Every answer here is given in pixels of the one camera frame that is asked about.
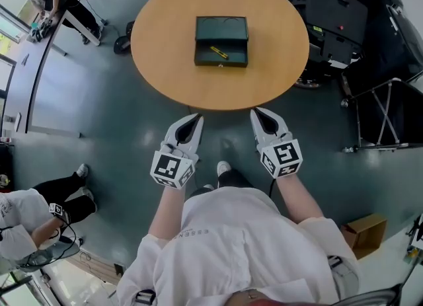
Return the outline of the grey curved chair back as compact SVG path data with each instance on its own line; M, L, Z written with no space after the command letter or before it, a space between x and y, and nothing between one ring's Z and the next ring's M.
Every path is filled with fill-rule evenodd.
M400 306L402 284L349 297L332 306Z

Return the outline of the black round chair base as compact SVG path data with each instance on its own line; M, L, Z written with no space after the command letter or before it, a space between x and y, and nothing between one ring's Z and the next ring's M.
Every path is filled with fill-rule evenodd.
M116 55L125 55L131 52L131 36L132 29L134 27L134 21L129 22L126 25L126 33L124 36L120 36L116 39L113 45L113 52Z

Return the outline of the person's right forearm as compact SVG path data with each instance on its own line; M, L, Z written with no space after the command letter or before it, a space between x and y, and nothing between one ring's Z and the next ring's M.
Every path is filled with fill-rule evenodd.
M321 208L296 174L278 177L276 184L294 222L324 217Z

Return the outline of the black folding cart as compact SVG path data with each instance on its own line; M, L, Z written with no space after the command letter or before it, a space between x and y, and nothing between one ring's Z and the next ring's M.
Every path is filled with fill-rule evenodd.
M355 110L358 133L357 143L342 152L423 148L423 92L412 85L421 78L423 71L407 81L394 77L354 94L342 73L345 97L340 105Z

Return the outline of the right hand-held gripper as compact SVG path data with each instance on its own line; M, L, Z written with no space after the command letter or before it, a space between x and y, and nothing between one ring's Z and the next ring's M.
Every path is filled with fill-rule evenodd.
M250 111L250 120L260 163L272 178L297 173L303 156L284 119L269 109L256 107Z

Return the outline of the small yellow stick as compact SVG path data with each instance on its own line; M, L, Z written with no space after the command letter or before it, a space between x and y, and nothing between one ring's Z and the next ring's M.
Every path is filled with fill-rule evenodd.
M213 52L215 52L217 55L219 55L220 57L222 57L223 59L226 59L226 60L229 59L229 56L226 53L222 52L220 49L216 48L215 46L211 46L210 49Z

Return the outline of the person's white shirt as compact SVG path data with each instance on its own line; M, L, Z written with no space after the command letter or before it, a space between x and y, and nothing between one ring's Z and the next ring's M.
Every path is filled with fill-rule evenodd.
M142 238L122 276L120 306L152 289L156 306L223 306L254 289L282 302L333 304L357 294L358 261L335 222L294 223L254 188L223 187L183 207L171 240Z

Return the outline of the wooden slatted board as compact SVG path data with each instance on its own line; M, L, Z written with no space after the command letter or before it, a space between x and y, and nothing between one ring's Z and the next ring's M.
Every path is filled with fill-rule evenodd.
M83 250L66 258L66 261L82 269L84 272L115 286L118 285L125 270L121 264L109 262Z

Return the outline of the person's left forearm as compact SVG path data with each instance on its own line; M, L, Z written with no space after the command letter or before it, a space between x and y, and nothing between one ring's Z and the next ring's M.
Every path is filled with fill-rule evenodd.
M185 188L176 189L168 186L164 188L159 206L148 230L149 235L169 241L179 234L185 193Z

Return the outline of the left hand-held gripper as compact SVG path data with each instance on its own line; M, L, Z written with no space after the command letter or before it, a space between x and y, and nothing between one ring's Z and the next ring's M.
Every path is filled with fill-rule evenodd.
M199 156L195 153L203 127L204 117L200 114L185 116L169 127L151 165L150 175L157 184L176 189L186 186L196 171Z

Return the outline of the dark green box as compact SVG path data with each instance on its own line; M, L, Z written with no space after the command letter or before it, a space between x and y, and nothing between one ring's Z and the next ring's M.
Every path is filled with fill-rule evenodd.
M249 31L245 17L197 17L194 64L197 66L246 67ZM210 47L229 56L223 59Z

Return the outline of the open cardboard box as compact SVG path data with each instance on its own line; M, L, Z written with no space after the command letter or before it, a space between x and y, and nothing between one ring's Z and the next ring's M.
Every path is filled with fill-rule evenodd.
M358 260L375 252L381 246L387 226L387 219L371 214L341 226L347 244Z

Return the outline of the grey chair seat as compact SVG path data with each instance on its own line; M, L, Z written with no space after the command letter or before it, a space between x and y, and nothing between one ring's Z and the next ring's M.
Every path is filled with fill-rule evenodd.
M29 256L17 261L17 268L23 272L35 272L55 261L66 259L79 252L79 245L74 242L56 244L44 249L37 250Z

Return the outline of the person's right black trouser leg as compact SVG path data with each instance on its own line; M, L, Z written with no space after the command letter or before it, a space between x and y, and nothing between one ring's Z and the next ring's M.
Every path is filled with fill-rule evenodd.
M254 186L237 170L230 169L218 176L218 186L221 187L237 187L237 188L254 188Z

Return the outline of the long white desk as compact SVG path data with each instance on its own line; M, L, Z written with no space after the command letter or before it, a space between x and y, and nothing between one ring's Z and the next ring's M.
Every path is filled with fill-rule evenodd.
M34 132L63 137L81 137L80 132L51 129L36 126L32 123L36 94L45 62L64 20L68 20L75 28L79 29L93 45L100 45L100 40L69 11L64 12L52 33L42 39L41 42L25 41L22 47L22 55L15 63L9 81L9 90L3 109L4 130L13 130L24 134Z

